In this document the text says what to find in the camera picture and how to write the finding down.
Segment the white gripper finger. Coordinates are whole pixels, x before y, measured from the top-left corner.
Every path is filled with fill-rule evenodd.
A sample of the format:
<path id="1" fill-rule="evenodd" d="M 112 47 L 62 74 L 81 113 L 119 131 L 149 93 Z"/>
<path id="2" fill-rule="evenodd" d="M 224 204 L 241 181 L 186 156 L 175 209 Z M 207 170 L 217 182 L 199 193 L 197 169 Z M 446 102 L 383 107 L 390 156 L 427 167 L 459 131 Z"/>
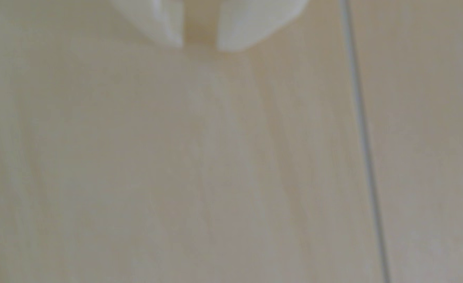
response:
<path id="1" fill-rule="evenodd" d="M 246 50 L 298 18 L 309 1 L 223 1 L 219 9 L 216 48 Z"/>
<path id="2" fill-rule="evenodd" d="M 185 4 L 182 1 L 111 1 L 116 10 L 153 42 L 184 46 Z"/>

